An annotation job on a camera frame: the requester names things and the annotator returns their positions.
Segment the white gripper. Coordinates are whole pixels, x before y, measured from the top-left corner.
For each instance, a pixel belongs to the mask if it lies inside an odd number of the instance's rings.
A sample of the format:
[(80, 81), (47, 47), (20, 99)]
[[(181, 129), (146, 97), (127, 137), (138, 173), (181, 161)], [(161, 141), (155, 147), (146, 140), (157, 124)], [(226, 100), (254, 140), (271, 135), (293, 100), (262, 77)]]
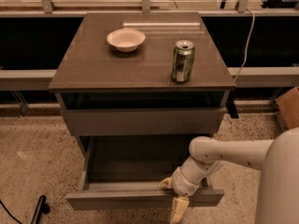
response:
[(173, 189), (180, 195), (173, 198), (170, 224), (178, 224), (189, 206), (189, 197), (199, 189), (198, 184), (193, 184), (181, 172), (178, 167), (171, 177), (163, 179), (157, 189)]

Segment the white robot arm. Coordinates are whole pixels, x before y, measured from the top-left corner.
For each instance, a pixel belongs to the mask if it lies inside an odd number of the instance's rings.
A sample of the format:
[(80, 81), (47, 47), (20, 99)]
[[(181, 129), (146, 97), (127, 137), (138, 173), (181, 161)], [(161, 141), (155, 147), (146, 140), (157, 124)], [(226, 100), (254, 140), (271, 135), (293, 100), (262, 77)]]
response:
[(190, 156), (158, 185), (172, 189), (171, 224), (178, 224), (200, 182), (224, 161), (261, 172), (255, 224), (299, 224), (299, 128), (274, 140), (221, 142), (199, 136), (189, 144)]

